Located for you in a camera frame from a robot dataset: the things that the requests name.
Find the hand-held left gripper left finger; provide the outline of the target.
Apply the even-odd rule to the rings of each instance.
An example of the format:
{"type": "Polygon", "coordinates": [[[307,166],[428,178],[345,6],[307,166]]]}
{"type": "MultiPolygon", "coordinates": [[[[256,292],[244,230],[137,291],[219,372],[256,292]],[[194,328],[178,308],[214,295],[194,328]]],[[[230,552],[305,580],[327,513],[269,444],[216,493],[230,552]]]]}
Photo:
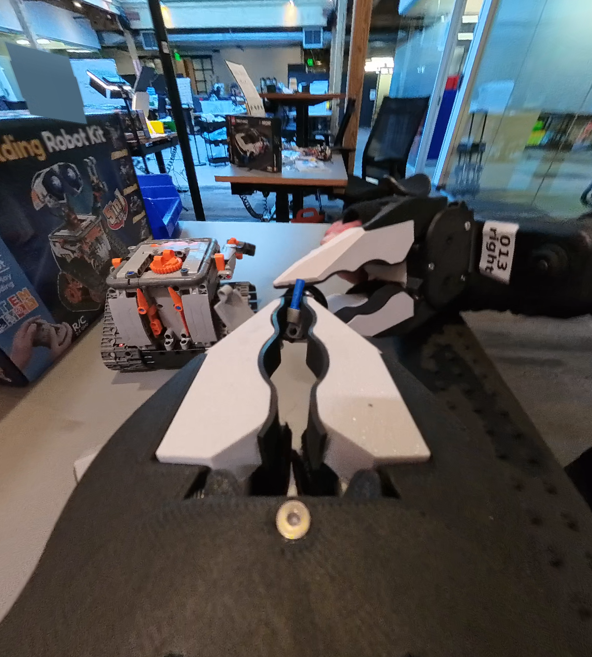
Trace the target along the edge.
{"type": "Polygon", "coordinates": [[[244,480],[260,467],[288,481],[289,432],[279,421],[270,379],[280,364],[279,298],[211,347],[155,456],[161,463],[206,466],[244,480]]]}

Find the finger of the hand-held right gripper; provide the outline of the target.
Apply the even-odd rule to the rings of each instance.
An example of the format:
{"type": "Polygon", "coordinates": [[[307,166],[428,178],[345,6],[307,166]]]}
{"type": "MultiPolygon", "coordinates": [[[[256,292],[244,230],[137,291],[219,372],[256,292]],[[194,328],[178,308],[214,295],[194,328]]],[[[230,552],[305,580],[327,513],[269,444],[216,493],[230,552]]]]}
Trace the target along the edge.
{"type": "Polygon", "coordinates": [[[297,280],[321,283],[333,275],[355,272],[366,266],[375,279],[406,284],[406,257],[414,241],[413,220],[371,230],[352,227],[297,260],[273,285],[287,288],[297,280]]]}
{"type": "Polygon", "coordinates": [[[366,338],[391,331],[411,319],[415,312],[415,301],[402,286],[332,294],[326,301],[332,314],[366,338]]]}

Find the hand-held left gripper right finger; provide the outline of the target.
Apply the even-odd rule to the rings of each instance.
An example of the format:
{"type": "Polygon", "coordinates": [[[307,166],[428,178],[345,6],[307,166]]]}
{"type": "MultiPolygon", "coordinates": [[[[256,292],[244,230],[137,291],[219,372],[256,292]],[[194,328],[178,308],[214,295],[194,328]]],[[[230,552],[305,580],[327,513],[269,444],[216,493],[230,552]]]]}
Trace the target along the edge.
{"type": "Polygon", "coordinates": [[[306,364],[310,393],[305,446],[313,468],[341,480],[377,466],[424,463],[431,457],[380,349],[307,298],[306,364]]]}

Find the blue plastic pin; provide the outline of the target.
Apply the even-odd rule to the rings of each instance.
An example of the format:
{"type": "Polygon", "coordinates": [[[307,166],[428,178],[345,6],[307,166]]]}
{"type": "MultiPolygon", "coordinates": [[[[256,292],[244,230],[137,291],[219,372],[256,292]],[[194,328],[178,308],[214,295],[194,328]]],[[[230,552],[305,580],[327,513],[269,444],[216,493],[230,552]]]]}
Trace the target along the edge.
{"type": "Polygon", "coordinates": [[[284,337],[288,341],[295,342],[302,338],[303,320],[300,309],[306,283],[303,279],[297,279],[291,290],[289,305],[285,313],[284,337]]]}

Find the person's right hand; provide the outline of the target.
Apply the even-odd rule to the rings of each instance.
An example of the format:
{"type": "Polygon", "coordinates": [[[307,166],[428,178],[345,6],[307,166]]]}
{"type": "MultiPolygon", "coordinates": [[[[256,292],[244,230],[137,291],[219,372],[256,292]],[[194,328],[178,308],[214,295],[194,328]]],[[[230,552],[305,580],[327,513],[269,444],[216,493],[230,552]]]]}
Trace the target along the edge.
{"type": "Polygon", "coordinates": [[[336,235],[341,234],[342,232],[355,228],[355,227],[362,227],[363,223],[361,220],[353,220],[353,221],[342,221],[338,220],[335,221],[325,232],[321,239],[321,244],[325,244],[329,242],[331,239],[333,239],[336,235]]]}

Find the wooden table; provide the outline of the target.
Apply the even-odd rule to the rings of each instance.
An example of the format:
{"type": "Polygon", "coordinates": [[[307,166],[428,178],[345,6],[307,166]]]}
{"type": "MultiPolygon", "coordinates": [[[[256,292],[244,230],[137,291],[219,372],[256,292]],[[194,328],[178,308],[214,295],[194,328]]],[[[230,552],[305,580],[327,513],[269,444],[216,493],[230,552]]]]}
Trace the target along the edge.
{"type": "Polygon", "coordinates": [[[326,194],[343,191],[348,185],[348,174],[340,154],[324,162],[321,168],[299,170],[296,167],[281,172],[266,172],[227,165],[214,175],[217,183],[229,184],[231,193],[248,196],[253,193],[275,195],[275,220],[291,221],[292,213],[303,208],[306,196],[322,191],[326,194]]]}

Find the grey orange tracked toy robot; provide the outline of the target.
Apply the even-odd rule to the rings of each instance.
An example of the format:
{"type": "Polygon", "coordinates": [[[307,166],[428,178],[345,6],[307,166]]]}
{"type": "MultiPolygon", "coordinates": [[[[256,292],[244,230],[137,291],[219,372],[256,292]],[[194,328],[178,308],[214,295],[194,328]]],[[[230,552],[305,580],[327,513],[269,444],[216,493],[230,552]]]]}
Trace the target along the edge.
{"type": "Polygon", "coordinates": [[[113,258],[101,357],[111,371],[180,369],[257,311],[256,287],[234,282],[256,246],[209,237],[145,241],[113,258]]]}

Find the black office chair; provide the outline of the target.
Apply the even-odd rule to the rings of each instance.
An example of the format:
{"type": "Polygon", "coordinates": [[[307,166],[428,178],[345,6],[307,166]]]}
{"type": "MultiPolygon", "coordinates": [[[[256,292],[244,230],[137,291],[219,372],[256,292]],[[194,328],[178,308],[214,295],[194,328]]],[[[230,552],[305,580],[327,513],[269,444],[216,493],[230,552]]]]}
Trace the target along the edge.
{"type": "Polygon", "coordinates": [[[409,152],[425,120],[430,97],[386,96],[368,136],[363,158],[364,179],[381,180],[406,176],[409,152]]]}

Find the black toy car box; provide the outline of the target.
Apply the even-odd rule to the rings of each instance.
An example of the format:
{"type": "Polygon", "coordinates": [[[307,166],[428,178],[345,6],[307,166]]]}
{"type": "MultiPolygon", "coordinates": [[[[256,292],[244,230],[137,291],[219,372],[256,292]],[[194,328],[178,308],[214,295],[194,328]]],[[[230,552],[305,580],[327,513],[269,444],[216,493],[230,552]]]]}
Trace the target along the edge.
{"type": "Polygon", "coordinates": [[[226,116],[231,165],[266,173],[282,171],[281,120],[244,114],[226,116]]]}

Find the black dimpled mat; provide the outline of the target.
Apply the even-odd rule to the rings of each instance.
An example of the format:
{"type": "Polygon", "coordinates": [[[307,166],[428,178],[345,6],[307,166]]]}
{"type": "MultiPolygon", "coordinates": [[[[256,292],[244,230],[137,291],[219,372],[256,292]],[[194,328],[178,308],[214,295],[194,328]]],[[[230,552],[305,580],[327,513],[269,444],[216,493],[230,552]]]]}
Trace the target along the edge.
{"type": "Polygon", "coordinates": [[[456,317],[397,341],[431,460],[390,470],[434,594],[413,656],[592,656],[592,511],[456,317]]]}

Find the wooden pillar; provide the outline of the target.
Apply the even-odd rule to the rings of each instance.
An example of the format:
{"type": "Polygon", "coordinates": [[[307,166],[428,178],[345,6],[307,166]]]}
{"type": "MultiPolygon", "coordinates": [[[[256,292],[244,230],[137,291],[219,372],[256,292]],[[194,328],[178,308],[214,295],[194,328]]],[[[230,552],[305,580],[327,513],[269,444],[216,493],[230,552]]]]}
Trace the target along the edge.
{"type": "Polygon", "coordinates": [[[365,64],[371,29],[373,1],[353,1],[348,56],[346,100],[354,101],[355,108],[344,132],[343,149],[347,158],[347,173],[354,173],[359,128],[359,114],[364,89],[365,64]]]}

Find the blue plastic storage bin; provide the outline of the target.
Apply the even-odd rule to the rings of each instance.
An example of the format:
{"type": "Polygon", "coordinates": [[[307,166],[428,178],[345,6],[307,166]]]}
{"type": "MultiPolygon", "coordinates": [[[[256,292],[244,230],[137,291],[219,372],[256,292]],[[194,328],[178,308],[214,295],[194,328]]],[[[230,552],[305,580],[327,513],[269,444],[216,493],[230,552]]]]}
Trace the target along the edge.
{"type": "Polygon", "coordinates": [[[155,240],[173,239],[179,234],[178,221],[183,205],[169,174],[137,174],[147,219],[155,240]]]}

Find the black metal pole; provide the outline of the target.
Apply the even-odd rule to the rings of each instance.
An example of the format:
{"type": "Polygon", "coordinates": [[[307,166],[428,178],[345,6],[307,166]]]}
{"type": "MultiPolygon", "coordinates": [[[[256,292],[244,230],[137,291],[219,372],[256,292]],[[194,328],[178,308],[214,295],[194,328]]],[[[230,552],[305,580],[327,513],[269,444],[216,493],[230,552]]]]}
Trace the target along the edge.
{"type": "Polygon", "coordinates": [[[159,57],[162,64],[163,75],[167,87],[167,93],[170,100],[172,117],[176,125],[177,138],[182,152],[185,175],[187,177],[188,189],[191,195],[193,211],[197,221],[205,221],[205,210],[202,205],[201,192],[195,171],[195,165],[192,156],[192,148],[187,130],[184,109],[177,86],[177,79],[174,70],[174,57],[170,50],[169,38],[165,21],[162,14],[160,1],[148,1],[149,12],[152,19],[153,30],[158,43],[159,57]]]}

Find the blue robot kit box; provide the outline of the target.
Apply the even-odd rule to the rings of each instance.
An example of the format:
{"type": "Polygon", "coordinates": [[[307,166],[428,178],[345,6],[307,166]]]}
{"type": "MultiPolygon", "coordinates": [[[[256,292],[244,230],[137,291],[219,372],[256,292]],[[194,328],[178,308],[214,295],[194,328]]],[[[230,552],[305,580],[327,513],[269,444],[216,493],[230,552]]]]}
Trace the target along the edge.
{"type": "Polygon", "coordinates": [[[151,236],[120,112],[0,112],[0,385],[62,357],[101,316],[112,261],[151,236]]]}

